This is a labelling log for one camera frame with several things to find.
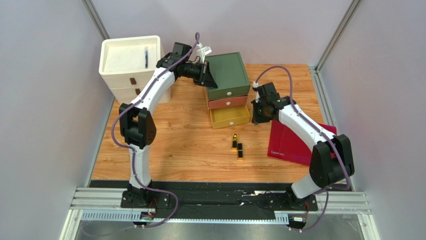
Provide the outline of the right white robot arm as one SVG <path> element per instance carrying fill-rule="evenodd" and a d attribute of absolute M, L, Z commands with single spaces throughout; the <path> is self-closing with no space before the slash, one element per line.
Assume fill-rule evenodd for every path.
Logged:
<path fill-rule="evenodd" d="M 278 121 L 292 130 L 310 149 L 309 172 L 300 180 L 289 185 L 284 194 L 288 208 L 297 210 L 305 205 L 309 197 L 336 183 L 348 180 L 355 173 L 350 139 L 336 135 L 321 127 L 307 116 L 290 97 L 281 97 L 272 82 L 254 83 L 256 92 L 253 105 L 253 124 Z"/>

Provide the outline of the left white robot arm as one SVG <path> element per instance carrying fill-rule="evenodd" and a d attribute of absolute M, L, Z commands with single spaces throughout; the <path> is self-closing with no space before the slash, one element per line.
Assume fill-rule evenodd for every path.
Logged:
<path fill-rule="evenodd" d="M 196 47 L 199 59 L 192 62 L 189 58 L 194 48 L 175 42 L 172 52 L 156 63 L 154 74 L 142 92 L 130 104 L 123 103 L 119 108 L 117 123 L 131 157 L 131 177 L 122 194 L 122 208 L 147 208 L 158 195 L 151 185 L 150 150 L 157 135 L 153 113 L 166 91 L 179 77 L 190 78 L 198 86 L 218 87 L 205 60 L 212 52 L 211 47 L 200 43 Z"/>

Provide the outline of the green three-drawer organizer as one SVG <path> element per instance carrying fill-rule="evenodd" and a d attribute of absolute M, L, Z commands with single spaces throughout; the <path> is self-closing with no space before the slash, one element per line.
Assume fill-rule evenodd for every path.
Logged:
<path fill-rule="evenodd" d="M 210 110 L 243 106 L 247 103 L 250 81 L 239 52 L 207 56 L 217 88 L 205 90 Z"/>

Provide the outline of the yellow bottom drawer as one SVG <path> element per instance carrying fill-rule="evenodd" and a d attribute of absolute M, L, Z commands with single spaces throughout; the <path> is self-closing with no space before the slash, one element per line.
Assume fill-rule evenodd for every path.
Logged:
<path fill-rule="evenodd" d="M 251 120 L 246 105 L 210 109 L 209 116 L 213 129 L 247 124 Z"/>

